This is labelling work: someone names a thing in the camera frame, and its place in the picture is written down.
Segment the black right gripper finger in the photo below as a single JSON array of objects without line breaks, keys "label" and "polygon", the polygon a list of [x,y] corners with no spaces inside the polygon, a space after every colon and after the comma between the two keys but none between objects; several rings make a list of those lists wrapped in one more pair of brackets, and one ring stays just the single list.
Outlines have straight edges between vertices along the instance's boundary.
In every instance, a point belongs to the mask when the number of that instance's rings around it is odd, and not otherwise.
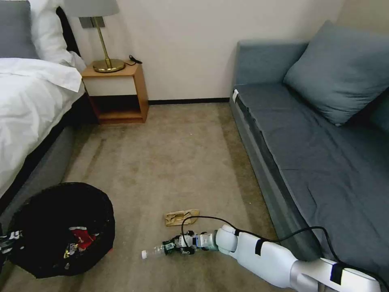
[{"label": "black right gripper finger", "polygon": [[170,240],[163,241],[165,247],[182,247],[182,235],[177,235]]},{"label": "black right gripper finger", "polygon": [[179,253],[182,255],[193,255],[195,253],[192,247],[177,247],[175,245],[164,245],[165,255]]}]

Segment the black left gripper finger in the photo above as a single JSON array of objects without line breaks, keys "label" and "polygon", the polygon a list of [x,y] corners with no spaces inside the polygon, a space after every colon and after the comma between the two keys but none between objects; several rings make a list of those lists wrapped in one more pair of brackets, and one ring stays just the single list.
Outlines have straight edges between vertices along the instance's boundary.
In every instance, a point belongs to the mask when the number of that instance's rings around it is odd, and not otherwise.
[{"label": "black left gripper finger", "polygon": [[7,235],[0,237],[0,252],[1,254],[8,254],[15,250],[21,250],[24,248],[22,241],[22,231],[12,231]]}]

